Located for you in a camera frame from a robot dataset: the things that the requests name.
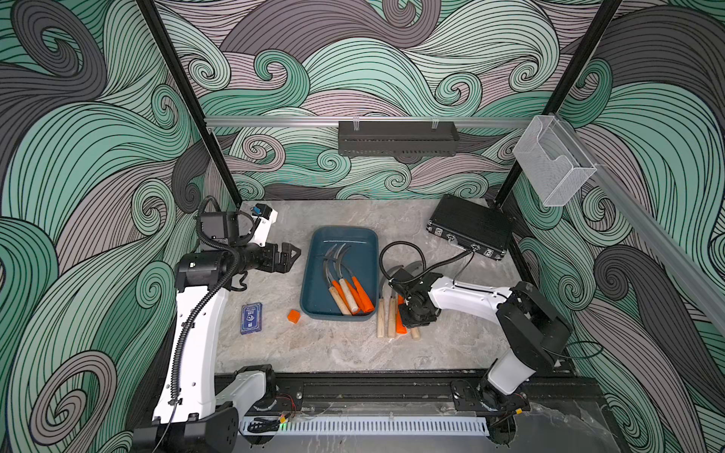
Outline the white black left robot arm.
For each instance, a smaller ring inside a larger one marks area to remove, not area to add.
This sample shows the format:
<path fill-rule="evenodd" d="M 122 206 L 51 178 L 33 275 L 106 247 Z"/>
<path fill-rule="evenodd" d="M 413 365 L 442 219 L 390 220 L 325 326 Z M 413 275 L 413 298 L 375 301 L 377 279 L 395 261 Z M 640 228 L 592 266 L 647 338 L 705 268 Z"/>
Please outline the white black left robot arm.
<path fill-rule="evenodd" d="M 216 390 L 214 363 L 230 294 L 245 290 L 251 271 L 288 273 L 301 254 L 290 243 L 268 242 L 277 218 L 266 204 L 222 211 L 212 196 L 200 203 L 200 246 L 184 255 L 175 270 L 176 324 L 164 388 L 150 424 L 133 432 L 133 451 L 233 451 L 247 411 L 275 398 L 269 366 L 253 366 Z"/>

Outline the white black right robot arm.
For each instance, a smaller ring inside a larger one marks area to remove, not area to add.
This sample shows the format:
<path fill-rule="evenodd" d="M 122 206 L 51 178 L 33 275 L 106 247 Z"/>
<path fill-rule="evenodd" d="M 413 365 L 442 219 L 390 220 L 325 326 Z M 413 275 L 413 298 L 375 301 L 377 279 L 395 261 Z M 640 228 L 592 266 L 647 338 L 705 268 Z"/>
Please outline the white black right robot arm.
<path fill-rule="evenodd" d="M 406 241 L 385 245 L 379 253 L 379 269 L 388 286 L 402 297 L 398 306 L 406 328 L 426 327 L 444 311 L 458 311 L 500 326 L 508 348 L 488 369 L 480 384 L 481 396 L 489 405 L 517 393 L 536 374 L 547 374 L 565 360 L 565 349 L 573 328 L 534 286 L 520 281 L 513 287 L 489 287 L 458 281 L 437 270 L 466 256 L 459 255 L 431 266 L 421 260 L 422 269 L 414 275 L 400 269 L 391 272 L 383 265 L 385 253 L 401 245 L 411 247 L 420 257 L 420 247 Z"/>

